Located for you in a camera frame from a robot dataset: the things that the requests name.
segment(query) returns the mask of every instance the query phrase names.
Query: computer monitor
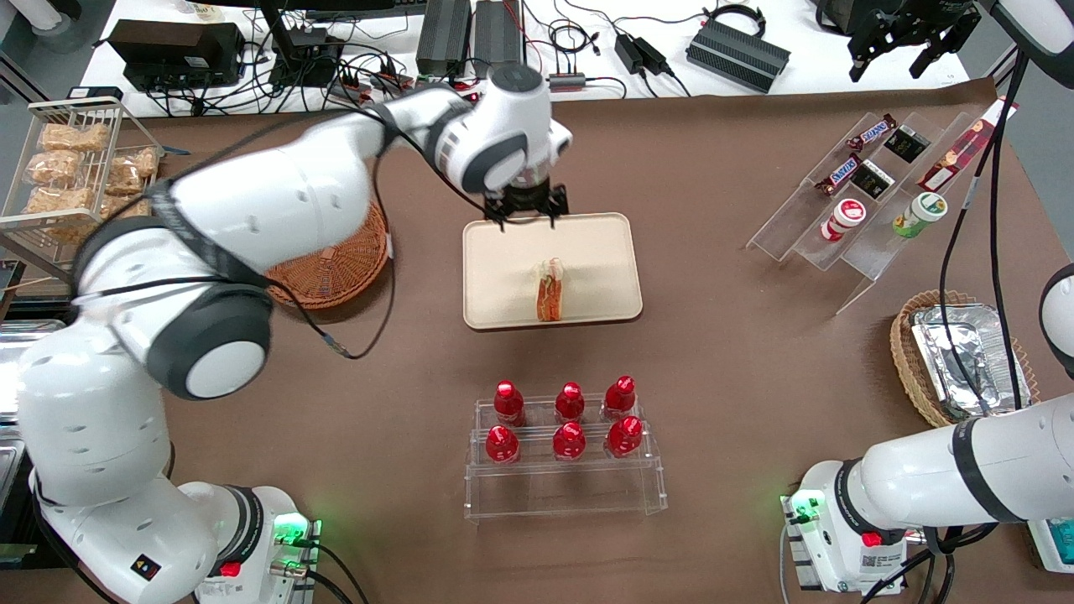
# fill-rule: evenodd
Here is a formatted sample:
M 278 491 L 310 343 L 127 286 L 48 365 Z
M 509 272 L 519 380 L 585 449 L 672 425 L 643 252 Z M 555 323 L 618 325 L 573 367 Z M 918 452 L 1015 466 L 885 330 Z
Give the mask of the computer monitor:
M 335 77 L 345 40 L 332 38 L 328 29 L 288 31 L 280 11 L 362 11 L 391 9 L 395 0 L 198 0 L 202 4 L 261 9 L 277 47 L 276 67 L 268 81 L 288 83 L 299 77 L 306 86 L 328 86 Z

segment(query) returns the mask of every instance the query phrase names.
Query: brown table covering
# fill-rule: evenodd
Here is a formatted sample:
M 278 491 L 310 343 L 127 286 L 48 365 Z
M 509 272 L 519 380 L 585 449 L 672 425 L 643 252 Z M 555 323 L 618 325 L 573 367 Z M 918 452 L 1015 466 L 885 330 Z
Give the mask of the brown table covering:
M 324 520 L 324 543 L 349 562 L 374 604 L 777 603 L 778 497 L 815 462 L 858 457 L 873 443 L 928 429 L 902 391 L 887 333 L 906 299 L 937 287 L 954 218 L 930 227 L 838 318 L 857 283 L 850 270 L 781 267 L 744 244 L 862 113 L 901 118 L 918 111 L 947 124 L 993 98 L 989 82 L 973 82 L 931 91 L 556 104 L 556 118 L 575 133 L 554 171 L 571 208 L 622 212 L 633 226 L 645 308 L 621 325 L 469 330 L 461 232 L 480 216 L 417 154 L 395 150 L 384 160 L 381 190 L 398 296 L 375 353 L 343 360 L 277 313 L 272 357 L 252 385 L 215 402 L 169 399 L 174 479 L 281 487 Z M 272 119 L 149 126 L 197 159 Z M 949 284 L 990 301 L 987 190 L 982 183 Z M 1074 385 L 1047 351 L 1036 306 L 1066 257 L 1010 148 L 1000 193 L 1011 327 L 1049 399 Z M 384 285 L 382 275 L 351 316 L 331 326 L 351 349 L 380 321 Z M 624 373 L 637 378 L 661 445 L 667 510 L 480 527 L 464 520 L 475 399 L 503 378 L 537 396 L 567 379 L 597 390 Z M 330 563 L 323 571 L 345 583 Z M 787 576 L 794 603 L 857 601 L 800 592 L 793 571 Z M 908 594 L 885 601 L 916 599 L 919 577 L 912 575 Z M 1072 596 L 1074 577 L 1031 566 L 1021 534 L 1002 528 L 959 550 L 949 602 Z M 4 603 L 95 598 L 70 571 L 0 575 Z M 323 591 L 317 599 L 332 601 Z

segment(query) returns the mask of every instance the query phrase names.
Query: white table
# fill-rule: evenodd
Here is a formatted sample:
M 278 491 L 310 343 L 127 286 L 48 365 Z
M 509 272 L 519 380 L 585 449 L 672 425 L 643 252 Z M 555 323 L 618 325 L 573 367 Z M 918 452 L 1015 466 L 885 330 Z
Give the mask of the white table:
M 653 2 L 651 0 L 572 0 L 579 6 L 599 9 L 606 11 L 612 18 L 621 16 L 649 15 L 662 17 L 669 20 L 683 18 L 698 12 L 699 0 L 665 0 Z M 968 80 L 966 70 L 955 55 L 944 55 L 938 60 L 919 80 L 910 76 L 910 64 L 920 52 L 919 48 L 899 48 L 875 61 L 866 71 L 863 77 L 858 83 L 851 82 L 847 72 L 851 69 L 851 56 L 846 49 L 847 39 L 828 33 L 819 29 L 813 20 L 814 4 L 810 0 L 748 0 L 750 5 L 760 8 L 768 20 L 768 30 L 765 40 L 777 44 L 790 52 L 790 61 L 784 72 L 777 77 L 770 95 L 798 95 L 818 92 L 846 92 L 855 90 L 891 90 L 911 88 L 938 88 L 957 84 Z M 568 6 L 564 0 L 557 0 L 558 9 L 563 14 L 584 27 L 591 34 L 599 32 L 597 45 L 600 47 L 600 56 L 592 49 L 586 48 L 578 55 L 577 69 L 584 72 L 586 76 L 612 76 L 619 77 L 626 83 L 627 96 L 629 98 L 651 97 L 644 88 L 644 84 L 638 76 L 626 74 L 623 64 L 619 61 L 614 52 L 614 33 L 611 27 L 603 17 L 586 11 Z M 534 14 L 545 23 L 560 18 L 552 0 L 531 0 L 529 8 Z M 262 31 L 253 31 L 250 27 L 250 12 L 242 9 L 223 9 L 224 17 L 228 20 L 238 24 L 243 34 L 248 40 L 261 41 L 267 33 L 264 20 L 258 17 L 258 24 Z M 103 37 L 112 31 L 116 21 L 121 18 L 142 20 L 171 20 L 199 23 L 198 17 L 191 14 L 178 12 L 171 0 L 117 0 L 115 9 L 104 28 Z M 753 23 L 741 15 L 726 15 L 721 17 L 721 21 L 732 27 L 740 27 L 745 31 L 754 30 Z M 351 25 L 335 25 L 331 34 L 337 38 L 349 39 L 351 42 L 369 44 L 376 46 L 404 63 L 407 74 L 416 75 L 415 49 L 418 46 L 418 38 L 421 31 L 422 17 L 403 17 L 371 19 L 359 24 L 364 30 L 354 31 L 351 35 Z M 669 62 L 676 73 L 694 95 L 717 95 L 738 96 L 754 95 L 756 92 L 740 86 L 729 80 L 723 78 L 712 72 L 690 64 L 685 60 L 685 49 L 690 45 L 691 39 L 700 28 L 701 19 L 679 25 L 665 25 L 650 20 L 628 20 L 621 21 L 622 29 L 635 37 L 642 37 L 668 57 Z M 390 32 L 403 30 L 381 40 L 373 40 L 371 37 L 380 37 Z M 532 40 L 547 40 L 545 27 L 534 23 L 526 15 L 526 33 Z M 362 52 L 361 48 L 347 47 L 345 57 L 353 56 Z M 535 51 L 540 54 L 538 60 Z M 249 60 L 250 51 L 247 51 L 246 60 Z M 540 67 L 543 61 L 543 72 L 546 74 L 555 71 L 554 52 L 546 44 L 534 44 L 529 46 L 529 63 L 534 68 Z M 273 61 L 259 66 L 259 76 L 261 82 L 266 82 L 268 71 Z M 82 85 L 84 86 L 119 86 L 125 94 L 124 104 L 139 117 L 156 117 L 164 115 L 164 112 L 151 99 L 145 95 L 136 92 L 130 83 L 122 76 L 124 62 L 116 55 L 108 44 L 102 44 L 93 53 L 93 57 L 86 69 Z M 246 70 L 246 74 L 240 86 L 249 83 L 252 78 L 252 70 Z M 650 84 L 654 91 L 664 97 L 682 96 L 682 90 L 668 76 L 650 76 Z M 553 95 L 555 100 L 577 100 L 577 99 L 608 99 L 619 98 L 622 88 L 614 82 L 600 82 L 599 86 L 591 85 L 579 92 L 558 92 Z M 222 95 L 231 89 L 212 89 L 208 96 Z M 307 103 L 313 110 L 320 109 L 323 94 L 319 89 L 307 88 L 305 90 Z M 255 98 L 252 91 L 236 95 L 228 99 L 227 104 L 235 104 Z M 282 103 L 280 111 L 304 111 L 299 90 L 295 90 L 291 98 Z M 273 112 L 280 105 L 280 101 L 272 101 L 271 104 L 261 103 L 262 111 Z M 172 103 L 175 115 L 188 115 L 189 104 L 183 101 Z M 229 113 L 257 113 L 258 105 L 249 104 Z

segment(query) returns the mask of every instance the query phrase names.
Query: red bottle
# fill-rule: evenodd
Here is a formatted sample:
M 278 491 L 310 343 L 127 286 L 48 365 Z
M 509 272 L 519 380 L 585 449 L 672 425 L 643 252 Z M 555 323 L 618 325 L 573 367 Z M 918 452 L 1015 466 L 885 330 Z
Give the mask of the red bottle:
M 626 457 L 641 446 L 641 420 L 628 415 L 612 425 L 605 438 L 605 452 L 609 457 Z
M 579 421 L 582 419 L 582 412 L 585 411 L 585 399 L 582 398 L 582 389 L 574 382 L 563 385 L 563 391 L 555 398 L 555 419 L 560 423 L 568 421 Z
M 574 461 L 585 451 L 585 433 L 577 421 L 568 421 L 552 436 L 552 452 L 560 461 Z
M 510 428 L 493 426 L 484 440 L 484 450 L 493 463 L 514 463 L 519 460 L 519 437 Z
M 629 415 L 637 400 L 638 396 L 634 393 L 634 378 L 624 375 L 605 393 L 604 404 L 600 405 L 600 417 L 608 421 L 619 421 Z
M 492 406 L 496 408 L 496 418 L 504 426 L 522 428 L 526 425 L 525 401 L 522 400 L 522 392 L 510 382 L 505 379 L 496 386 Z

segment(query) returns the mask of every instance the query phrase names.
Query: wicker basket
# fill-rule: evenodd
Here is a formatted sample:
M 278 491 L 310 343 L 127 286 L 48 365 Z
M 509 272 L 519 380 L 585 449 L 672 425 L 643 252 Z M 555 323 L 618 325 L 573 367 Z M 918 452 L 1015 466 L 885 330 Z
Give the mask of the wicker basket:
M 338 306 L 369 287 L 388 262 L 388 231 L 376 204 L 369 205 L 365 224 L 338 245 L 288 260 L 265 273 L 288 286 L 304 308 Z M 278 288 L 268 288 L 281 304 L 294 303 Z
M 970 304 L 975 301 L 976 299 L 964 293 L 947 290 L 948 304 Z M 932 380 L 929 378 L 925 361 L 921 360 L 917 350 L 914 334 L 910 331 L 910 314 L 919 308 L 935 306 L 939 303 L 940 290 L 933 289 L 918 293 L 902 306 L 902 311 L 891 322 L 891 358 L 895 359 L 895 366 L 899 371 L 899 379 L 902 380 L 902 387 L 906 390 L 906 396 L 910 397 L 910 401 L 914 403 L 917 412 L 937 428 L 950 426 L 956 420 L 944 411 L 932 390 Z M 1011 346 L 1014 348 L 1014 354 L 1026 376 L 1029 398 L 1036 401 L 1040 399 L 1041 392 L 1036 388 L 1033 370 L 1030 369 L 1026 359 L 1026 351 L 1014 337 L 1011 339 Z

